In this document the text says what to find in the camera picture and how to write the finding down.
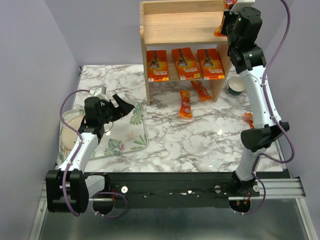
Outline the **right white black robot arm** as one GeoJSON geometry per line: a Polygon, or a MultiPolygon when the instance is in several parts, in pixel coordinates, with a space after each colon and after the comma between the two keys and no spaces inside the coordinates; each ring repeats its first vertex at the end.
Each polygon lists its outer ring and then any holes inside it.
{"type": "Polygon", "coordinates": [[[227,37],[227,55],[244,82],[253,113],[254,127],[240,134],[244,150],[230,183],[230,191],[236,196],[253,187],[260,155],[290,129],[277,112],[264,76],[267,62],[262,48],[256,44],[262,23],[261,12],[251,3],[243,7],[232,3],[224,10],[220,30],[227,37]]]}

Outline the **orange razor pouch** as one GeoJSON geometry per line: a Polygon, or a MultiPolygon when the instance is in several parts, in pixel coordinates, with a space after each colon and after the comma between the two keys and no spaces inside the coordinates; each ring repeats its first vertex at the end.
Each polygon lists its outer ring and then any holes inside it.
{"type": "Polygon", "coordinates": [[[251,112],[245,112],[244,117],[251,129],[254,129],[254,116],[251,112]]]}
{"type": "MultiPolygon", "coordinates": [[[[224,10],[230,10],[236,3],[237,3],[237,0],[225,0],[224,1],[224,10]]],[[[215,37],[223,37],[224,36],[221,33],[222,28],[223,28],[223,21],[224,21],[224,17],[222,17],[221,24],[214,32],[215,37]]]]}
{"type": "Polygon", "coordinates": [[[191,112],[190,92],[187,90],[180,90],[179,93],[181,96],[181,106],[179,110],[179,117],[191,119],[193,116],[191,112]]]}
{"type": "Polygon", "coordinates": [[[201,81],[199,81],[199,80],[192,80],[192,81],[191,81],[191,85],[192,85],[193,88],[196,90],[196,92],[197,92],[197,94],[198,94],[198,96],[199,96],[199,99],[200,99],[202,102],[212,100],[211,95],[208,93],[207,89],[204,87],[204,85],[202,84],[201,81]]]}

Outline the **orange razor box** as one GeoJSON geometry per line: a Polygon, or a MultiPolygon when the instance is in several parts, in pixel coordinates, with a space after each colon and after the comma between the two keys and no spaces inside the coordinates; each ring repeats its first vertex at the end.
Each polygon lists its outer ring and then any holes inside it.
{"type": "Polygon", "coordinates": [[[190,47],[171,50],[174,65],[181,81],[199,79],[200,69],[190,47]]]}
{"type": "Polygon", "coordinates": [[[225,78],[224,68],[216,48],[198,49],[196,53],[201,73],[205,80],[225,78]]]}
{"type": "Polygon", "coordinates": [[[169,67],[166,50],[148,50],[146,54],[148,82],[169,81],[169,67]]]}

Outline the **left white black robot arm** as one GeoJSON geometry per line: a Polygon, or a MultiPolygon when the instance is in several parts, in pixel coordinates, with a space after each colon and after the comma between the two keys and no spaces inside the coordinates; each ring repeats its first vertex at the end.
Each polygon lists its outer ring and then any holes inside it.
{"type": "Polygon", "coordinates": [[[84,117],[76,133],[77,139],[67,159],[57,170],[45,177],[47,209],[51,213],[72,213],[78,217],[87,210],[89,199],[95,195],[107,197],[111,185],[104,176],[84,176],[88,161],[105,134],[105,125],[127,116],[135,107],[117,94],[111,100],[90,96],[84,100],[84,117]]]}

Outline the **wooden two-tier shelf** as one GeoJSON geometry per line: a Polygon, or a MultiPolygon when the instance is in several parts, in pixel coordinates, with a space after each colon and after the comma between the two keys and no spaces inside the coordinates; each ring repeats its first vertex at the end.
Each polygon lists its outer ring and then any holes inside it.
{"type": "Polygon", "coordinates": [[[155,0],[139,4],[139,31],[143,60],[146,103],[151,103],[148,82],[148,47],[216,45],[227,75],[232,67],[226,37],[215,36],[224,13],[223,0],[155,0]]]}

